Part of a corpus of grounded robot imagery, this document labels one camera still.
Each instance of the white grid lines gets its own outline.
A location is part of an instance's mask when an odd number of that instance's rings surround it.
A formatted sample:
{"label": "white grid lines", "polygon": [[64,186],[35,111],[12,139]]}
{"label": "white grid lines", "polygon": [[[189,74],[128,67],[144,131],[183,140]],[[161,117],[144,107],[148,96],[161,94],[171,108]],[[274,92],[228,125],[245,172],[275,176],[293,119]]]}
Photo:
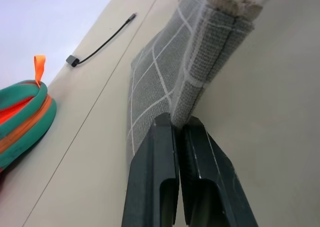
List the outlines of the white grid lines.
{"label": "white grid lines", "polygon": [[[136,72],[136,69],[137,69],[137,66],[139,64],[139,61],[141,59],[141,56],[142,54],[144,53],[144,51],[141,51],[141,54],[140,54],[140,57],[134,67],[134,70],[133,70],[133,76],[132,76],[132,87],[131,87],[131,109],[130,109],[130,118],[131,118],[131,128],[132,128],[132,91],[134,90],[134,81],[135,81],[135,72]],[[132,140],[132,153],[133,153],[133,156],[135,156],[135,143],[134,143],[134,134],[133,132],[131,131],[131,140]]]}
{"label": "white grid lines", "polygon": [[138,122],[138,120],[139,120],[142,116],[144,116],[144,114],[145,114],[148,110],[150,110],[153,106],[155,106],[156,104],[160,103],[160,102],[163,101],[164,99],[166,99],[166,98],[168,98],[168,97],[170,98],[170,95],[171,95],[173,92],[174,92],[174,90],[171,90],[168,94],[164,95],[162,98],[158,99],[156,102],[154,102],[153,104],[151,104],[148,108],[146,108],[146,109],[138,116],[138,118],[136,118],[136,120],[134,121],[134,123],[131,124],[131,128],[130,128],[130,130],[129,130],[127,136],[126,136],[126,138],[128,139],[130,133],[133,133],[133,131],[132,131],[133,127],[136,125],[136,123]]}
{"label": "white grid lines", "polygon": [[[199,50],[200,50],[200,47],[201,47],[203,38],[204,38],[204,36],[205,36],[205,33],[206,33],[206,25],[203,24],[203,25],[201,26],[200,30],[199,30],[198,37],[197,37],[197,39],[195,40],[195,41],[196,41],[195,47],[194,47],[194,50],[193,50],[193,52],[192,52],[191,58],[190,58],[190,60],[188,61],[188,66],[187,66],[187,67],[186,67],[186,66],[183,67],[183,68],[186,68],[186,71],[187,71],[187,72],[191,69],[192,65],[193,65],[194,62],[195,62],[195,59],[196,59],[196,57],[197,57],[197,55],[198,55],[198,52],[199,52]],[[179,91],[179,94],[177,95],[177,100],[174,102],[175,105],[172,107],[172,108],[173,108],[173,110],[171,111],[172,116],[175,116],[176,109],[177,109],[177,106],[178,106],[178,104],[179,104],[180,97],[181,97],[181,93],[182,93],[182,91],[183,91],[183,89],[184,89],[186,80],[187,80],[186,78],[183,78],[183,80],[182,80],[182,84],[181,84],[181,87],[180,87],[180,91]]]}
{"label": "white grid lines", "polygon": [[189,22],[186,20],[186,18],[184,17],[184,15],[181,12],[180,6],[178,6],[177,11],[179,13],[180,18],[182,19],[183,23],[186,25],[186,27],[188,28],[188,30],[190,31],[190,33],[192,33],[192,27],[189,24]]}
{"label": "white grid lines", "polygon": [[163,91],[166,95],[166,98],[168,99],[168,102],[169,102],[169,106],[171,108],[171,99],[169,97],[169,94],[168,94],[168,90],[167,90],[167,87],[166,87],[166,83],[165,83],[165,80],[160,72],[160,69],[159,69],[159,66],[158,66],[158,62],[156,60],[156,56],[155,56],[155,46],[152,46],[152,57],[153,57],[153,62],[154,62],[154,65],[155,65],[155,68],[156,68],[156,71],[158,73],[158,76],[159,76],[159,79],[160,79],[160,82],[161,82],[161,85],[162,85],[162,88],[163,88]]}
{"label": "white grid lines", "polygon": [[[186,18],[186,20],[189,20],[191,18],[191,16],[194,14],[194,12],[196,11],[196,8],[193,9],[193,11],[190,13],[190,15]],[[175,39],[175,37],[180,33],[180,31],[183,29],[183,27],[185,27],[186,23],[183,22],[182,25],[178,28],[178,30],[176,31],[176,33],[172,36],[172,38],[169,40],[169,42],[162,48],[162,50],[159,52],[159,54],[155,57],[155,59],[157,60],[159,58],[159,56],[163,53],[163,51],[165,51],[165,49],[170,45],[170,43]],[[140,79],[138,80],[138,82],[135,84],[133,91],[131,92],[131,95],[133,94],[133,92],[135,91],[137,85],[139,84],[139,82],[142,80],[142,78],[145,76],[145,74],[148,72],[148,70],[152,67],[152,65],[155,62],[153,61],[150,66],[146,69],[146,71],[143,73],[143,75],[140,77]]]}

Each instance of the gray fabric panel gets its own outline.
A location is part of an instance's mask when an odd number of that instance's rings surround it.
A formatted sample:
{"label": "gray fabric panel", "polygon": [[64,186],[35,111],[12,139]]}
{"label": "gray fabric panel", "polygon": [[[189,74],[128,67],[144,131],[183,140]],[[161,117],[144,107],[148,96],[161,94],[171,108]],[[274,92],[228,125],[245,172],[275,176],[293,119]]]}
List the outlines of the gray fabric panel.
{"label": "gray fabric panel", "polygon": [[189,120],[208,83],[252,29],[251,22],[216,10],[207,0],[179,2],[166,27],[131,63],[128,164],[156,116],[170,112],[179,128]]}

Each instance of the cable connector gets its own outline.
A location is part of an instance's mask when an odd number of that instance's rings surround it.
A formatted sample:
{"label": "cable connector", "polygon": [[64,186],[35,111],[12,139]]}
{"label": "cable connector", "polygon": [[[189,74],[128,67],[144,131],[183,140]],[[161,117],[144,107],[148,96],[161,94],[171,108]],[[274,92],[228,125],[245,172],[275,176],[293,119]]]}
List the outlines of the cable connector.
{"label": "cable connector", "polygon": [[69,57],[65,60],[72,67],[76,67],[79,64],[80,60],[73,55],[69,55]]}
{"label": "cable connector", "polygon": [[126,24],[128,24],[129,22],[133,21],[134,18],[137,16],[137,13],[133,13],[127,20],[126,20]]}
{"label": "cable connector", "polygon": [[73,55],[70,55],[65,61],[71,65],[72,67],[76,67],[79,64],[82,64],[83,62],[87,61],[90,59],[92,56],[94,56],[99,50],[101,50],[106,44],[109,43],[127,24],[129,24],[131,21],[135,19],[137,16],[136,13],[133,13],[127,20],[126,22],[106,41],[104,42],[97,50],[95,50],[92,54],[90,54],[87,58],[83,60],[79,60],[78,58],[74,57]]}

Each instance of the wall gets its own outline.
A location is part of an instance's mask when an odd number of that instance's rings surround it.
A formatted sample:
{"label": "wall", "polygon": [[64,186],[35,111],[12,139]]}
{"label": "wall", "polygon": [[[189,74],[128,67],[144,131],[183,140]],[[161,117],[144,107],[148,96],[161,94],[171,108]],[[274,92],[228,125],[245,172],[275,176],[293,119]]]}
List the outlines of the wall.
{"label": "wall", "polygon": [[34,79],[37,54],[46,55],[42,81],[49,84],[109,1],[0,0],[0,89]]}
{"label": "wall", "polygon": [[195,115],[259,226],[320,226],[320,0],[269,0]]}

